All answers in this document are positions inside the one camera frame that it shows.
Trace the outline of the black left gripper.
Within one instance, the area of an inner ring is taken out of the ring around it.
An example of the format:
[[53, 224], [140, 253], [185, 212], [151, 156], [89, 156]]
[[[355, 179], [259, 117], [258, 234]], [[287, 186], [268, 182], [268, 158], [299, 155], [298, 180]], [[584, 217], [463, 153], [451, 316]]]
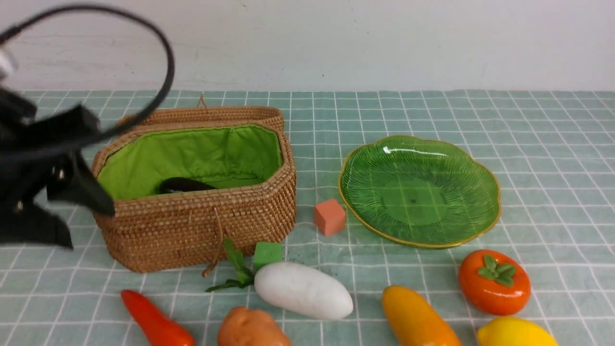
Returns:
[[[1, 149], [50, 148], [78, 135], [100, 133], [99, 118], [83, 105], [35, 120], [37, 106], [1, 90]], [[0, 243], [73, 249], [64, 219], [33, 203], [46, 189], [49, 201], [70, 202], [114, 216], [112, 197], [98, 183], [79, 149], [33, 161], [1, 165]]]

